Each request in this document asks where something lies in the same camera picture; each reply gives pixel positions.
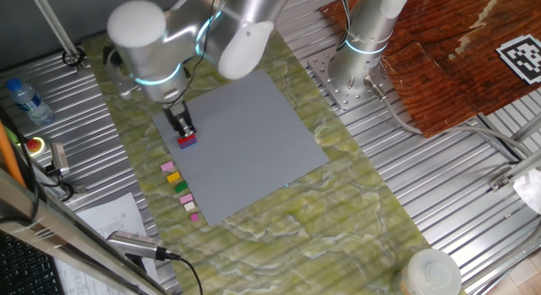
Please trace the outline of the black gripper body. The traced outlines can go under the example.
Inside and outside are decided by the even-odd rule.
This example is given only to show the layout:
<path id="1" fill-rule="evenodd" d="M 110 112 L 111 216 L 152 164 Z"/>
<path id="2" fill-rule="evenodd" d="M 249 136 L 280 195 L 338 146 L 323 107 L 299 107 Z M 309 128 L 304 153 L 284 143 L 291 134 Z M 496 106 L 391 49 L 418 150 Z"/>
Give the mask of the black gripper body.
<path id="1" fill-rule="evenodd" d="M 191 116 L 186 106 L 185 101 L 178 101 L 174 104 L 167 106 L 167 116 L 176 122 L 183 120 L 184 122 L 190 122 Z"/>

